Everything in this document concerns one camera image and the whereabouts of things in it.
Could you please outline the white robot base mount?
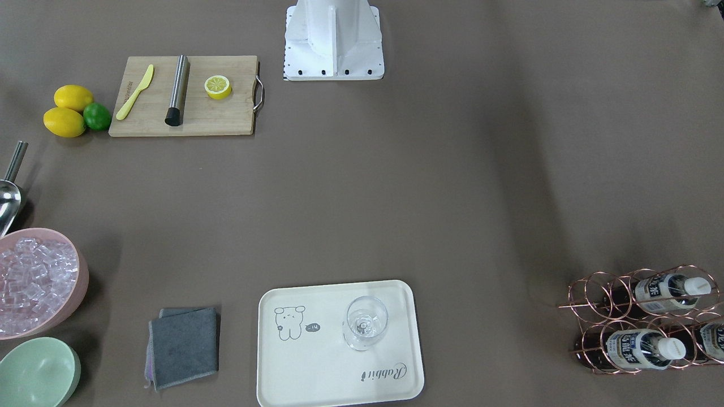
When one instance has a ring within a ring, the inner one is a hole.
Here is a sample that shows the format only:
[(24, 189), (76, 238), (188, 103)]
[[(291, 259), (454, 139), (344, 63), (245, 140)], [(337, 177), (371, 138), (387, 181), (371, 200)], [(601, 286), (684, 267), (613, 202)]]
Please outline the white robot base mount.
[(380, 11), (367, 1), (298, 1), (287, 8), (283, 78), (362, 81), (385, 76)]

